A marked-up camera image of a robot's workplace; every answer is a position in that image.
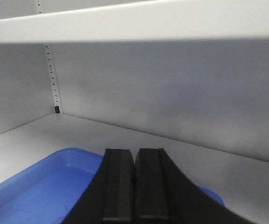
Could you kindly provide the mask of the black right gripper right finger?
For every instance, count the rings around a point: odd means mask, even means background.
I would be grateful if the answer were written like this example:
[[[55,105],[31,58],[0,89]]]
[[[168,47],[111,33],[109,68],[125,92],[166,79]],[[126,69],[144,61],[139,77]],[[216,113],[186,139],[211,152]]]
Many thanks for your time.
[[[138,224],[248,224],[200,190],[163,148],[141,148],[135,160]]]

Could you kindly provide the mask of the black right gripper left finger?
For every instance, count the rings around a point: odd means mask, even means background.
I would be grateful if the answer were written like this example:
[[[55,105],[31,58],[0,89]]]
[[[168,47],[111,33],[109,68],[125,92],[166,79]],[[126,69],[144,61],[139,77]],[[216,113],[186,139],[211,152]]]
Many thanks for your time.
[[[126,149],[107,149],[102,163],[66,224],[132,224],[134,222],[134,161]]]

